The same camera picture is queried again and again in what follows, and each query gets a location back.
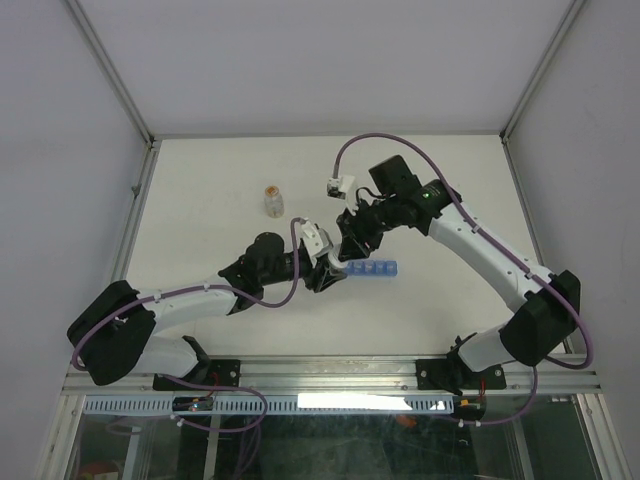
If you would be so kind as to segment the blue weekly pill organizer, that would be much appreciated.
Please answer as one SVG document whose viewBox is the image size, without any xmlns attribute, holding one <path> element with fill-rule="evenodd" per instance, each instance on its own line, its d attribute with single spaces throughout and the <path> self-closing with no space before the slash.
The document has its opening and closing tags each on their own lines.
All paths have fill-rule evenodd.
<svg viewBox="0 0 640 480">
<path fill-rule="evenodd" d="M 345 273 L 356 277 L 396 277 L 398 264 L 394 260 L 352 260 L 348 263 Z"/>
</svg>

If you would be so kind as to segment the white vitamin B bottle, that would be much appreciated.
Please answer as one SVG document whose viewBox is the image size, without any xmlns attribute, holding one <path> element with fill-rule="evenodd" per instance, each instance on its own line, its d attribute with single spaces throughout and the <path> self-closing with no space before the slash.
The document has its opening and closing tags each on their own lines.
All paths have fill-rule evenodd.
<svg viewBox="0 0 640 480">
<path fill-rule="evenodd" d="M 348 262 L 339 259 L 340 244 L 330 247 L 327 253 L 327 261 L 330 268 L 336 271 L 345 271 L 348 268 Z"/>
</svg>

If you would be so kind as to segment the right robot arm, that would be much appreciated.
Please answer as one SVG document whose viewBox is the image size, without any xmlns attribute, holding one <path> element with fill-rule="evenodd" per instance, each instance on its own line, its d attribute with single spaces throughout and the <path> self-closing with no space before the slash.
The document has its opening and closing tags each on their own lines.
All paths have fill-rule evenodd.
<svg viewBox="0 0 640 480">
<path fill-rule="evenodd" d="M 554 274 L 511 252 L 465 210 L 461 196 L 436 179 L 422 183 L 395 155 L 369 171 L 379 190 L 360 198 L 351 176 L 329 179 L 327 193 L 345 201 L 338 217 L 342 262 L 368 258 L 385 233 L 407 227 L 448 248 L 502 298 L 512 317 L 505 323 L 457 338 L 428 381 L 459 395 L 477 386 L 487 369 L 509 362 L 535 367 L 577 328 L 581 285 L 568 270 Z"/>
</svg>

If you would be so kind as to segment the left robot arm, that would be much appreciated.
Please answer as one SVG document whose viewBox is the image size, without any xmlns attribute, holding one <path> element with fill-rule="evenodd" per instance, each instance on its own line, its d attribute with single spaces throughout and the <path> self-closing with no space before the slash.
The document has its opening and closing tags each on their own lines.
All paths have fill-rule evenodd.
<svg viewBox="0 0 640 480">
<path fill-rule="evenodd" d="M 170 339 L 162 331 L 256 305 L 282 307 L 284 300 L 264 298 L 265 288 L 274 284 L 322 292 L 346 277 L 339 250 L 322 230 L 305 233 L 292 251 L 286 251 L 280 235 L 265 232 L 234 263 L 196 285 L 143 293 L 126 280 L 115 281 L 68 328 L 72 364 L 97 386 L 150 373 L 176 377 L 188 388 L 201 387 L 210 373 L 204 349 L 189 335 Z"/>
</svg>

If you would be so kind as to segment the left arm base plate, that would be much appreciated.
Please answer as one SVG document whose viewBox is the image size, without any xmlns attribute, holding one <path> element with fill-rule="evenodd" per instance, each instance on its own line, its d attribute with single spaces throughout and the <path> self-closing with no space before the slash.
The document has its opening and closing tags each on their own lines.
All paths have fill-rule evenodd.
<svg viewBox="0 0 640 480">
<path fill-rule="evenodd" d="M 196 367 L 179 378 L 178 381 L 166 375 L 155 375 L 152 389 L 154 391 L 200 390 L 211 391 L 213 387 L 238 387 L 241 376 L 239 359 L 209 359 L 199 362 Z"/>
</svg>

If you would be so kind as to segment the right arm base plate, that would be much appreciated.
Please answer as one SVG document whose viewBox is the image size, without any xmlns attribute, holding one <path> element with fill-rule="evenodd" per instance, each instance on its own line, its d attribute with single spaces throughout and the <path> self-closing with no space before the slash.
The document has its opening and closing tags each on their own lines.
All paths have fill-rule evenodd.
<svg viewBox="0 0 640 480">
<path fill-rule="evenodd" d="M 419 390 L 444 390 L 461 395 L 466 390 L 506 389 L 501 365 L 474 372 L 463 363 L 442 357 L 416 360 L 415 372 Z"/>
</svg>

